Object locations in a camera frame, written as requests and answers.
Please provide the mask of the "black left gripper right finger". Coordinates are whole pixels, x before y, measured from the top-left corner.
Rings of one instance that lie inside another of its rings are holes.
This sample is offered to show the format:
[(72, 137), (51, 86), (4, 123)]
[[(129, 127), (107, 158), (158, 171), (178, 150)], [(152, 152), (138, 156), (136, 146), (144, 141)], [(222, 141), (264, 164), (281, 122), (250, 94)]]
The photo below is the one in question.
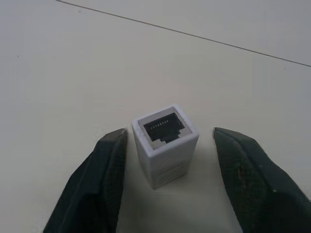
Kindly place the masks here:
[(256, 140), (219, 127), (213, 138), (243, 233), (311, 233), (311, 201)]

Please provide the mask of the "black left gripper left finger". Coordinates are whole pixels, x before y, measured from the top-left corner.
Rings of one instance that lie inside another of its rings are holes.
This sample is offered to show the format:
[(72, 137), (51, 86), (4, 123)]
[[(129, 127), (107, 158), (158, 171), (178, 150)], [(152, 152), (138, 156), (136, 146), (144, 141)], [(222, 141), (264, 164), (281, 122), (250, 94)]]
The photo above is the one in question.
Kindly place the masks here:
[(43, 233), (116, 233), (125, 159), (124, 128), (99, 139), (70, 176)]

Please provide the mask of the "white ethernet coupler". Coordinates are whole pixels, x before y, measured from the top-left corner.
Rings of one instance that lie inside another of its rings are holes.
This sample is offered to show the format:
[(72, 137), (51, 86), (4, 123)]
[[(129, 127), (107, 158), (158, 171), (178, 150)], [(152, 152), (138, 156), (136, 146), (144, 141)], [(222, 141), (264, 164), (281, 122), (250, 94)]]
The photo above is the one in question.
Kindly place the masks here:
[(138, 160), (153, 190), (188, 172), (199, 131), (177, 104), (135, 118), (132, 129)]

